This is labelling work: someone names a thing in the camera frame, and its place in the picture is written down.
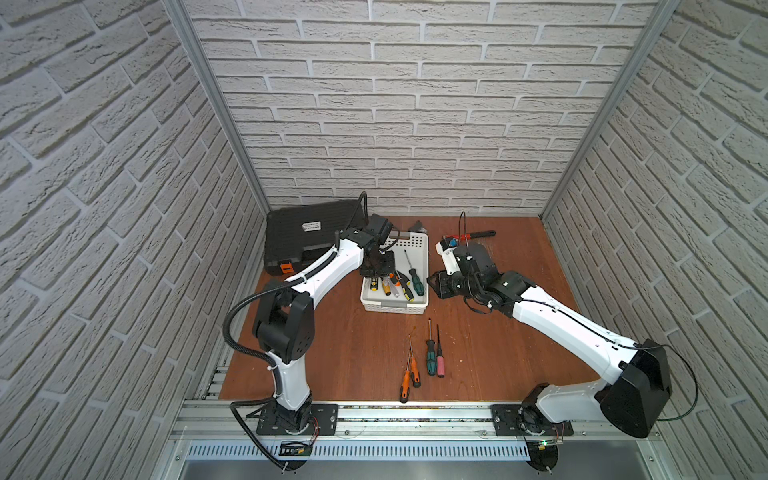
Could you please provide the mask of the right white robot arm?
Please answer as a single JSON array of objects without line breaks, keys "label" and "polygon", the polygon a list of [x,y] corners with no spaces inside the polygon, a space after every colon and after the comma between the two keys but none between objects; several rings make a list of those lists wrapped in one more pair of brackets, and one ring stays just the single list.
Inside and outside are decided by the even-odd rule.
[{"label": "right white robot arm", "polygon": [[567,307],[522,274],[501,273],[476,242],[442,240],[444,268],[428,278],[441,299],[460,297],[471,311],[500,312],[557,342],[598,374],[592,382],[538,384],[517,410],[520,430],[543,435],[570,421],[607,421],[624,434],[646,438],[663,421],[672,396],[669,353],[652,339],[639,343]]}]

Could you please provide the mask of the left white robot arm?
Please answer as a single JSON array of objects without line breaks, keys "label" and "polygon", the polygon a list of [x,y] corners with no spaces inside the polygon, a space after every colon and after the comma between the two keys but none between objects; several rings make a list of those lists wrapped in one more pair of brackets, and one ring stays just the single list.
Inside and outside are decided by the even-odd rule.
[{"label": "left white robot arm", "polygon": [[[364,222],[351,217],[318,260],[285,281],[273,281],[241,300],[222,324],[222,336],[230,348],[268,364],[274,379],[270,401],[275,404],[277,418],[290,432],[300,433],[310,424],[312,397],[305,355],[315,336],[315,307],[353,271],[360,271],[367,279],[396,272],[394,246],[386,244],[393,224],[368,212],[365,191],[359,195],[353,212],[362,213]],[[253,330],[258,350],[238,343],[231,334],[233,319],[253,302],[258,304]]]}]

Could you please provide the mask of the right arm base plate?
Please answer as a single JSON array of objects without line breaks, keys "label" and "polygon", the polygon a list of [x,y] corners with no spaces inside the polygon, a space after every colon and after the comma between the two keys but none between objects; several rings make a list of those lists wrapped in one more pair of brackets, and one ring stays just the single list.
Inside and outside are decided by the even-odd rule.
[{"label": "right arm base plate", "polygon": [[570,422],[552,423],[535,405],[495,404],[490,407],[497,436],[572,436]]}]

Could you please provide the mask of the large green black screwdriver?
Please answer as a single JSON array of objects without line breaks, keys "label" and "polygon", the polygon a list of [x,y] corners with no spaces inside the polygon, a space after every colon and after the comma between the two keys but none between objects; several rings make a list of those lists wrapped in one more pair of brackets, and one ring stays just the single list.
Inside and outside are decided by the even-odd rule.
[{"label": "large green black screwdriver", "polygon": [[418,275],[416,268],[412,265],[408,252],[404,251],[404,255],[409,266],[409,274],[410,274],[414,291],[418,296],[423,296],[425,293],[423,282],[420,276]]}]

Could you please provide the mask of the black yellow slim screwdriver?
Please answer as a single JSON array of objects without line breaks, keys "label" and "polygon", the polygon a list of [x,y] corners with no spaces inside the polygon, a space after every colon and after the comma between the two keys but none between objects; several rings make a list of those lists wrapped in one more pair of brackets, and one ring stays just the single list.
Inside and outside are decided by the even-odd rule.
[{"label": "black yellow slim screwdriver", "polygon": [[399,277],[399,279],[401,281],[402,292],[404,294],[405,299],[407,301],[409,301],[409,302],[413,301],[414,300],[414,294],[413,294],[413,291],[410,288],[410,278],[407,275],[405,275],[403,272],[401,272],[401,271],[397,271],[395,274],[398,275],[398,277]]}]

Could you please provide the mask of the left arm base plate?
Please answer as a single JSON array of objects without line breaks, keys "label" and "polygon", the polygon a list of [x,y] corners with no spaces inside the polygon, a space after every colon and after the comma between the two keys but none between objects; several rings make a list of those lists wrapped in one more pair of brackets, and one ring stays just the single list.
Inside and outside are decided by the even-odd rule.
[{"label": "left arm base plate", "polygon": [[316,432],[333,436],[338,409],[337,404],[312,403],[294,411],[272,402],[261,410],[256,432],[259,436],[310,436]]}]

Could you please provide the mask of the yellow handle screwdriver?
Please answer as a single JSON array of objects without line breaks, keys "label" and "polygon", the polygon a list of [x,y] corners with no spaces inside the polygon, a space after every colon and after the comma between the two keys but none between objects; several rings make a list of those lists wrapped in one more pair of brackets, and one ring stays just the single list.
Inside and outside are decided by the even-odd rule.
[{"label": "yellow handle screwdriver", "polygon": [[391,287],[390,287],[389,279],[386,278],[386,277],[381,277],[380,280],[381,280],[382,289],[384,291],[384,294],[386,296],[390,296],[392,294],[392,290],[391,290]]}]

